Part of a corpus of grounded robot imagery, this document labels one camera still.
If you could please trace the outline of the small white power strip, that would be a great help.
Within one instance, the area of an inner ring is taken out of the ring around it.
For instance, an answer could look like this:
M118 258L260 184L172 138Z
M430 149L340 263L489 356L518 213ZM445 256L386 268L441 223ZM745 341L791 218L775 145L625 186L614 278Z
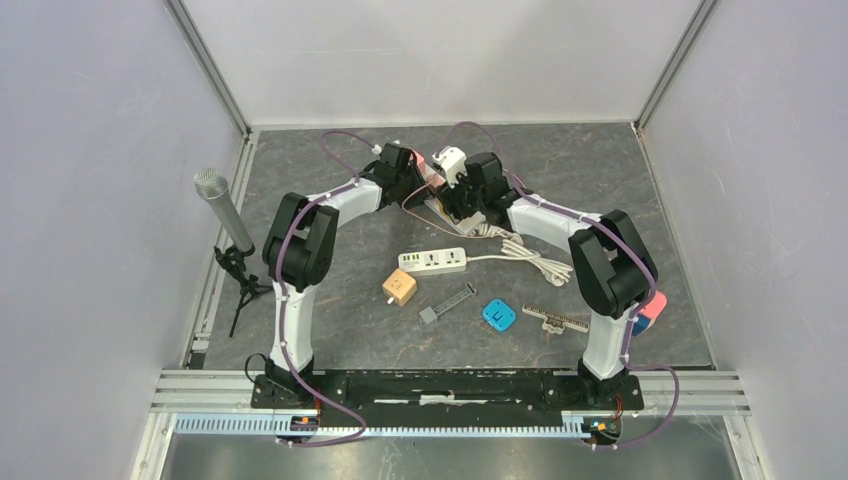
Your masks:
M463 272L468 259L462 247L402 253L398 268L412 277Z

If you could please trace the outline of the beige dragon plug adapter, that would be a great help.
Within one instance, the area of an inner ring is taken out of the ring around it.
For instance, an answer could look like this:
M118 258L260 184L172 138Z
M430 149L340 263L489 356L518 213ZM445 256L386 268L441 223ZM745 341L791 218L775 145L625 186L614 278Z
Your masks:
M395 269L382 284L389 305L405 306L417 289L416 279L400 268Z

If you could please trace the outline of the blue plug adapter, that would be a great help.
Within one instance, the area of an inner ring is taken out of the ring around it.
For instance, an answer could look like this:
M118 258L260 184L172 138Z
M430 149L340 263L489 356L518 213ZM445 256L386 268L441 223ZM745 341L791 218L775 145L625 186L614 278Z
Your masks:
M482 319L497 332L505 332L516 321L516 312L502 299L490 301L481 312Z

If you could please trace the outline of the yellow cube plug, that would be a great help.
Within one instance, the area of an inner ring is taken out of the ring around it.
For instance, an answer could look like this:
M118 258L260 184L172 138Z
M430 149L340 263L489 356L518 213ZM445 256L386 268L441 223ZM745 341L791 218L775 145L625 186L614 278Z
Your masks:
M460 220L460 217L456 213L455 206L452 202L444 199L439 199L438 203L439 208L445 216L450 217L455 222L458 222Z

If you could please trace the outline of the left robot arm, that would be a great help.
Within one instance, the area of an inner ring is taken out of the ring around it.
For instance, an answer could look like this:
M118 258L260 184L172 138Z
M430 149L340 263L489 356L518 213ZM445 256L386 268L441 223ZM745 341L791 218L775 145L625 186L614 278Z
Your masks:
M329 272L338 228L360 216L400 204L425 183L423 157L394 143L350 180L326 192L283 196L269 229L262 259L273 280L274 341L265 375L290 407L314 394L311 326L318 287Z

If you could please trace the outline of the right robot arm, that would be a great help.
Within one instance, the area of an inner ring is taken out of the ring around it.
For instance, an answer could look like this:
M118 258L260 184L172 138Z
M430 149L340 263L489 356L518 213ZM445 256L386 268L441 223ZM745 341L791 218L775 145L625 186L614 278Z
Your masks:
M528 235L568 253L585 303L589 339L579 363L580 400L602 408L618 393L634 318L656 293L658 271L630 216L622 210L586 213L550 202L509 178L493 152L471 157L447 147L433 157L444 182L437 198L463 219L482 213L491 224Z

